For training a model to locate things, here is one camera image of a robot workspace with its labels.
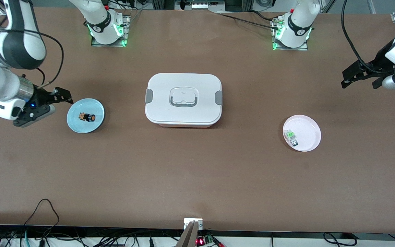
mounting plate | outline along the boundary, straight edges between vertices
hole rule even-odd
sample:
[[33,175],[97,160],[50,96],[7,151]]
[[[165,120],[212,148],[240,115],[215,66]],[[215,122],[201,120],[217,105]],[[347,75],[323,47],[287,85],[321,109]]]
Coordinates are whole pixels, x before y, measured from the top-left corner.
[[188,223],[193,222],[193,221],[199,222],[199,231],[202,231],[204,229],[204,223],[203,223],[202,219],[199,219],[199,218],[184,218],[184,230],[187,227]]

white container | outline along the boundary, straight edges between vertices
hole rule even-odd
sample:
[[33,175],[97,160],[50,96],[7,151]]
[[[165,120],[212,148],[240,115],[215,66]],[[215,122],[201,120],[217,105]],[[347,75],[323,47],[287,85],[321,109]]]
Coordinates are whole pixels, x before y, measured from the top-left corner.
[[220,119],[222,98],[214,75],[160,73],[146,89],[146,117],[164,127],[207,128]]

container lid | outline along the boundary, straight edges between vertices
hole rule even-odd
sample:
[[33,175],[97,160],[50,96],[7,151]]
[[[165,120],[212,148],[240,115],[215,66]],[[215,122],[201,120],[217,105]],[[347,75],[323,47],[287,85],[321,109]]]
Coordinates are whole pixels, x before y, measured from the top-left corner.
[[283,125],[283,136],[293,149],[308,152],[314,150],[321,141],[318,124],[308,116],[295,115]]
[[160,73],[146,90],[146,116],[156,124],[212,125],[222,114],[222,84],[209,74]]
[[84,98],[74,103],[66,115],[66,122],[72,131],[89,133],[103,123],[105,108],[93,98]]

black cable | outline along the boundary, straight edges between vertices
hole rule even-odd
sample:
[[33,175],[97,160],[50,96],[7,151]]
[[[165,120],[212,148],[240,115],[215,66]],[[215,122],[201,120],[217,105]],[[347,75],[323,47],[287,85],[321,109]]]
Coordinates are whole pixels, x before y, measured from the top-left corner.
[[345,12],[345,5],[347,4],[347,0],[344,0],[344,3],[342,5],[342,11],[340,12],[340,25],[342,27],[342,32],[344,33],[345,39],[347,39],[348,43],[350,44],[351,49],[353,50],[354,54],[356,55],[356,58],[358,58],[359,62],[370,72],[376,73],[376,74],[389,74],[389,72],[380,72],[380,71],[376,71],[372,68],[370,68],[368,66],[368,64],[366,64],[361,56],[359,55],[359,53],[357,52],[355,46],[353,45],[353,42],[351,41],[350,37],[347,34],[347,30],[345,30],[345,24],[344,24],[344,12]]
[[4,237],[7,239],[7,243],[6,243],[5,247],[11,247],[10,241],[14,238],[14,236],[16,236],[16,232],[14,234],[13,234],[13,232],[11,233],[10,239],[8,239],[7,236],[4,235]]
[[87,247],[86,244],[83,242],[82,238],[79,236],[79,233],[77,232],[77,229],[74,228],[75,234],[77,234],[77,237],[79,238],[80,242],[82,243],[83,247]]
[[45,238],[45,242],[47,243],[48,247],[51,247],[51,246],[50,246],[50,243],[48,242],[48,239],[47,239],[47,238]]
[[135,245],[135,238],[133,238],[133,244],[130,247],[133,247]]
[[45,73],[42,71],[42,69],[36,68],[41,74],[42,74],[42,83],[41,85],[43,85],[45,83]]
[[276,17],[266,18],[266,17],[264,17],[262,14],[260,14],[260,12],[255,11],[255,10],[250,10],[250,11],[248,11],[248,12],[256,13],[256,14],[258,14],[261,18],[263,18],[263,19],[265,19],[265,20],[267,20],[267,21],[270,21],[270,22],[271,22],[274,18],[278,18],[278,15],[277,15]]
[[226,17],[230,17],[230,18],[235,19],[235,20],[240,20],[240,21],[242,21],[242,22],[251,23],[251,24],[254,24],[254,25],[257,25],[257,26],[262,26],[262,27],[265,27],[265,28],[270,28],[270,29],[278,30],[277,27],[268,26],[268,25],[263,25],[263,24],[259,24],[259,23],[255,23],[255,22],[250,22],[250,21],[243,20],[243,19],[240,19],[240,18],[237,18],[237,17],[234,17],[234,16],[226,15],[226,14],[220,14],[220,15],[223,15],[223,16],[226,16]]
[[[332,239],[334,240],[334,242],[328,240],[328,239],[326,238],[327,235],[331,236]],[[356,244],[358,244],[357,239],[354,239],[355,242],[352,243],[352,244],[343,244],[343,243],[340,243],[340,242],[337,241],[337,239],[335,238],[335,236],[333,236],[333,234],[331,234],[331,233],[324,233],[324,234],[323,234],[323,238],[324,238],[324,240],[325,240],[327,243],[329,243],[329,244],[336,244],[337,247],[340,247],[341,245],[342,245],[342,246],[349,246],[349,247],[351,247],[351,246],[355,246]]]
[[50,36],[50,35],[48,35],[48,34],[41,33],[41,32],[38,32],[38,31],[33,31],[33,30],[0,30],[0,31],[3,32],[3,33],[10,33],[10,32],[13,32],[13,33],[25,33],[25,32],[35,33],[35,34],[39,34],[39,35],[45,36],[45,37],[47,37],[47,38],[49,38],[49,39],[52,39],[54,42],[56,42],[56,43],[59,45],[59,47],[60,47],[60,49],[61,49],[61,51],[62,51],[61,64],[60,64],[60,66],[59,66],[58,72],[56,73],[55,77],[54,77],[51,81],[48,82],[48,85],[50,85],[51,83],[53,83],[53,82],[56,80],[56,78],[58,78],[58,76],[59,76],[59,74],[60,74],[60,71],[61,71],[61,69],[62,69],[62,66],[63,66],[63,59],[64,59],[63,46],[62,46],[62,44],[59,42],[59,40],[55,39],[53,36]]
[[128,240],[129,238],[130,238],[130,237],[127,237],[127,238],[126,238],[126,241],[124,241],[124,244],[123,244],[124,247],[126,246],[127,240]]
[[59,221],[60,221],[59,214],[56,212],[55,208],[53,207],[53,204],[51,203],[51,201],[50,201],[49,199],[44,198],[44,199],[40,200],[40,201],[37,203],[36,208],[34,209],[33,213],[32,213],[32,214],[30,215],[30,217],[24,222],[23,226],[25,226],[25,225],[28,223],[28,221],[34,216],[34,214],[36,213],[36,211],[37,211],[37,209],[39,208],[39,205],[40,205],[40,203],[41,203],[42,201],[47,201],[47,202],[50,204],[50,207],[51,207],[51,209],[53,210],[53,213],[54,213],[54,214],[56,215],[56,217],[58,218],[58,220],[56,221],[56,223],[45,231],[45,233],[47,233],[47,234],[43,233],[43,235],[42,235],[43,237],[42,237],[42,238],[46,238],[46,237],[50,234],[51,229],[52,229],[53,227],[55,227],[57,224],[59,224]]
[[116,4],[116,5],[119,5],[119,6],[121,6],[121,7],[131,7],[131,8],[134,8],[134,9],[136,9],[136,10],[138,10],[138,8],[137,7],[135,7],[135,6],[130,6],[130,5],[127,5],[127,4],[121,4],[121,3],[119,3],[118,1],[112,1],[112,0],[108,0],[108,2],[111,2],[111,3],[114,3],[114,4]]
[[149,235],[149,247],[155,247],[155,245],[153,244],[152,234]]
[[[98,234],[98,233],[100,233],[100,232],[103,232],[103,231],[106,231],[106,230],[112,230],[112,229],[118,229],[119,231],[125,230],[125,229],[123,229],[123,228],[106,228],[106,229],[103,229],[103,230],[100,230],[100,231],[97,231],[97,232],[88,234],[88,235],[83,236],[83,237],[80,237],[80,238],[82,238],[82,239],[83,239],[83,238],[87,238],[87,237],[89,237],[89,236]],[[63,235],[63,236],[67,236],[67,237],[72,238],[72,239],[61,239],[61,238],[56,237],[55,235]],[[76,239],[75,237],[72,237],[72,236],[70,236],[70,235],[68,235],[68,234],[64,234],[64,233],[52,233],[51,236],[52,236],[53,238],[58,239],[58,240],[61,240],[61,241],[75,241],[75,240],[78,241],[78,239]]]
[[163,232],[163,235],[164,234],[166,234],[168,237],[170,237],[170,238],[173,238],[174,240],[176,240],[176,241],[179,241],[179,239],[177,239],[177,238],[175,238],[174,236],[172,236],[172,235],[169,235],[169,234],[167,234],[167,233],[165,233],[165,232]]
[[389,235],[390,237],[392,237],[393,239],[395,239],[395,237],[394,237],[394,236],[392,236],[391,234],[389,234],[389,233],[388,233],[388,235]]
[[136,234],[135,234],[135,241],[136,241],[136,245],[137,245],[138,247],[140,247],[140,243],[138,242],[138,238],[136,237]]

wire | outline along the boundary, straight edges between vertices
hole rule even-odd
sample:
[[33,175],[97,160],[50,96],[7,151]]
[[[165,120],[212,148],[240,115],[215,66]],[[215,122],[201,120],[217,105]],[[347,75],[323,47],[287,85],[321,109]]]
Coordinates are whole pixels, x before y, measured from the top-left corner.
[[133,238],[133,244],[130,247],[133,247],[135,245],[135,238]]
[[135,237],[136,245],[138,245],[138,247],[140,247],[140,243],[138,242],[138,238],[136,237],[136,234],[134,237]]
[[270,21],[270,22],[271,22],[274,18],[278,18],[278,15],[277,15],[276,17],[266,18],[266,17],[264,17],[262,14],[260,14],[260,12],[255,11],[255,10],[250,10],[250,11],[248,11],[248,12],[256,13],[256,14],[257,14],[258,16],[260,16],[262,19],[265,19],[265,20]]
[[138,13],[136,13],[136,15],[135,15],[132,19],[130,19],[129,25],[133,22],[133,20],[135,20],[135,19],[137,18],[138,15],[141,14],[141,12],[143,12],[143,9],[145,9],[147,6],[149,6],[149,4],[147,4],[146,6],[143,6],[143,7],[140,9],[140,11],[138,11]]
[[28,242],[28,238],[27,238],[27,231],[25,231],[24,233],[24,238],[25,238],[25,244],[27,244],[27,247],[30,247],[30,243]]
[[44,84],[44,85],[42,85],[42,86],[39,86],[39,89],[43,88],[44,86],[50,85],[51,83],[53,83],[53,82],[56,80],[56,78],[58,78],[58,76],[59,76],[59,74],[60,74],[60,71],[61,71],[61,69],[62,69],[63,60],[64,60],[63,46],[62,46],[62,44],[59,42],[59,40],[55,39],[53,36],[50,36],[50,35],[48,35],[48,34],[41,33],[41,32],[38,32],[38,31],[33,31],[33,30],[0,30],[0,31],[3,32],[3,33],[10,33],[10,32],[13,32],[13,33],[25,33],[25,32],[35,33],[35,34],[39,34],[39,35],[45,36],[45,37],[47,37],[47,38],[49,38],[49,39],[52,39],[54,42],[56,42],[56,43],[59,45],[59,47],[60,47],[60,49],[61,49],[61,51],[62,51],[62,58],[61,58],[61,63],[60,63],[58,72],[56,73],[55,77],[54,77],[51,81],[49,81],[47,84]]
[[376,73],[376,74],[389,74],[389,72],[380,72],[380,71],[376,71],[372,68],[370,68],[368,66],[368,64],[366,64],[361,56],[359,55],[359,53],[357,52],[353,42],[351,41],[350,37],[348,36],[347,30],[345,30],[345,24],[344,24],[344,12],[345,12],[345,5],[347,4],[347,0],[344,0],[344,3],[342,5],[342,11],[340,12],[340,24],[342,27],[342,32],[344,33],[345,39],[347,39],[348,43],[350,44],[351,49],[353,50],[354,54],[356,55],[356,58],[358,58],[359,62],[369,71]]
[[36,208],[34,209],[34,211],[33,211],[33,213],[30,215],[30,217],[24,222],[24,226],[27,224],[27,222],[34,216],[34,214],[36,213],[36,211],[37,211],[37,209],[39,208],[39,205],[40,205],[40,203],[42,202],[42,201],[47,201],[49,204],[50,204],[50,207],[51,207],[51,209],[53,210],[53,213],[56,215],[56,217],[58,218],[58,220],[56,221],[56,223],[54,224],[54,225],[52,225],[50,228],[48,228],[47,230],[45,230],[45,233],[43,233],[43,237],[42,238],[46,238],[49,234],[50,234],[50,232],[51,232],[51,229],[53,228],[53,227],[55,227],[57,224],[59,224],[59,221],[60,221],[60,217],[59,217],[59,214],[56,212],[56,210],[55,210],[55,208],[53,207],[53,204],[51,203],[51,201],[49,200],[49,199],[47,199],[47,198],[43,198],[42,200],[40,200],[38,203],[37,203],[37,205],[36,205]]
[[8,246],[8,247],[11,247],[10,241],[14,238],[15,235],[16,235],[16,232],[15,232],[15,233],[11,232],[11,237],[10,237],[10,239],[8,239],[7,236],[4,235],[4,237],[5,237],[6,240],[7,240],[7,243],[6,243],[5,247],[7,247],[7,246]]
[[[331,236],[332,239],[334,240],[334,242],[328,240],[328,239],[326,238],[327,235]],[[355,242],[352,243],[352,244],[343,244],[343,243],[340,243],[340,242],[337,241],[337,239],[335,238],[335,236],[333,236],[331,233],[324,233],[324,234],[323,234],[323,238],[324,238],[324,240],[325,240],[327,243],[329,243],[329,244],[336,244],[337,247],[340,247],[341,245],[342,245],[342,246],[349,246],[349,247],[351,247],[351,246],[355,246],[356,244],[358,244],[357,239],[354,239]]]
[[83,242],[82,238],[79,236],[79,233],[77,232],[77,229],[74,228],[75,234],[77,234],[77,237],[79,238],[80,242],[82,243],[83,247],[86,247],[86,244]]
[[134,9],[138,9],[138,8],[136,8],[135,6],[130,6],[130,5],[127,5],[127,4],[122,4],[122,3],[119,3],[118,1],[112,1],[112,0],[108,0],[108,2],[111,2],[111,3],[114,3],[114,4],[116,4],[116,5],[119,5],[119,6],[121,6],[122,8],[124,8],[124,9],[126,9],[125,7],[131,7],[131,8],[134,8]]
[[242,22],[251,23],[251,24],[254,24],[254,25],[257,25],[257,26],[262,26],[262,27],[265,27],[265,28],[270,28],[270,29],[274,29],[274,30],[278,29],[277,27],[263,25],[263,24],[259,24],[259,23],[255,23],[255,22],[250,22],[250,21],[243,20],[243,19],[240,19],[240,18],[237,18],[237,17],[234,17],[234,16],[226,15],[226,14],[220,14],[220,15],[223,15],[223,16],[226,16],[226,17],[230,17],[230,18],[235,19],[235,20],[240,20]]
[[170,237],[170,238],[173,238],[173,239],[176,240],[176,241],[179,241],[179,239],[175,238],[175,237],[172,236],[172,235],[169,235],[169,234],[163,232],[163,235],[164,235],[164,234],[165,234],[166,236]]
[[43,85],[45,83],[45,73],[42,71],[42,69],[36,68],[41,74],[42,74],[42,83],[41,85]]
[[389,233],[388,233],[388,235],[389,235],[390,237],[392,237],[393,239],[395,239],[395,237],[394,237],[394,236],[392,236],[391,234],[389,234]]

